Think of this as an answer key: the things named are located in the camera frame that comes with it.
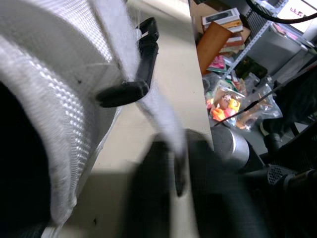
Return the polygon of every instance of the orange object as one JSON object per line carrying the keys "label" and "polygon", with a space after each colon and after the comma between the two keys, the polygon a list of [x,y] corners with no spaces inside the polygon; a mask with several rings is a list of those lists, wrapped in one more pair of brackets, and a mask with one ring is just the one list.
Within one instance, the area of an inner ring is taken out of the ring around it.
{"label": "orange object", "polygon": [[212,116],[213,116],[213,119],[215,119],[217,121],[221,121],[221,120],[224,120],[226,118],[226,116],[224,115],[224,111],[221,108],[215,108],[212,111]]}
{"label": "orange object", "polygon": [[226,44],[232,32],[212,22],[197,45],[197,56],[202,74],[206,74],[208,66]]}

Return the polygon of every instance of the metal shelf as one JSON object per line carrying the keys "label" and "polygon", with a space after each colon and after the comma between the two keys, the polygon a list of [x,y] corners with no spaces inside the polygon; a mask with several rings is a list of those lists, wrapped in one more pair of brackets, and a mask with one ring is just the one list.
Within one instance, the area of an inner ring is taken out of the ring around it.
{"label": "metal shelf", "polygon": [[[285,6],[285,4],[288,2],[288,0],[284,0],[282,3],[279,4],[278,8],[276,9],[276,12],[272,14],[269,10],[265,9],[264,7],[258,5],[257,7],[260,8],[263,12],[266,14],[277,16],[277,14],[280,12],[280,10]],[[249,10],[246,14],[247,21],[250,26],[250,36],[248,40],[245,42],[246,47],[245,49],[238,55],[236,60],[231,64],[230,68],[227,70],[225,74],[223,74],[222,79],[225,79],[231,72],[234,70],[234,68],[237,66],[237,64],[246,56],[248,51],[252,48],[252,46],[257,42],[257,40],[262,36],[262,34],[267,30],[267,28],[270,27],[271,21],[268,21],[262,17],[260,17],[258,14],[256,14],[253,10]]]}

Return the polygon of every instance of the gray metal cylinder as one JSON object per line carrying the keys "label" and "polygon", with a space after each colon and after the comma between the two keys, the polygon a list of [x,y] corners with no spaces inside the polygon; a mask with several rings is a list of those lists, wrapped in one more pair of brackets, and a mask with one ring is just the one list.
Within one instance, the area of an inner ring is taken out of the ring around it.
{"label": "gray metal cylinder", "polygon": [[230,171],[242,169],[249,159],[249,146],[244,137],[229,128],[211,128],[214,152],[221,159],[223,167]]}

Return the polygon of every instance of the cardboard box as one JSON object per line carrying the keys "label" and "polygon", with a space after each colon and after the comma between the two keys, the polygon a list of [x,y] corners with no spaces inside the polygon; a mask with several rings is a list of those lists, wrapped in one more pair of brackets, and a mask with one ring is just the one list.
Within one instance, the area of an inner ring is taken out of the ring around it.
{"label": "cardboard box", "polygon": [[[202,17],[208,16],[217,13],[214,8],[210,7],[209,5],[205,3],[201,3],[197,5],[193,0],[190,0],[190,13],[193,20],[193,25],[195,27],[196,32],[199,32],[201,34],[204,33],[203,31],[203,25],[202,25]],[[250,35],[250,29],[246,27],[246,25],[243,26],[243,31],[241,32],[241,35],[243,37],[243,40],[246,41],[248,36]]]}

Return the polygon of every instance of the black cable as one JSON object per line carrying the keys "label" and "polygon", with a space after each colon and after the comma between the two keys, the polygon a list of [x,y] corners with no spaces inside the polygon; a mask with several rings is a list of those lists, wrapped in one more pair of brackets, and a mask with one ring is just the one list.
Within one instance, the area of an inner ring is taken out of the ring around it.
{"label": "black cable", "polygon": [[265,18],[266,20],[269,21],[273,21],[276,23],[282,23],[282,24],[294,24],[294,23],[301,23],[304,21],[309,21],[312,20],[314,18],[317,18],[317,13],[314,13],[310,16],[305,16],[299,19],[281,19],[281,18],[277,18],[277,17],[273,17],[270,16],[266,13],[264,13],[263,11],[261,11],[256,5],[253,4],[252,0],[246,0],[247,4],[249,5],[249,7],[255,11],[258,15],[260,15],[261,17]]}

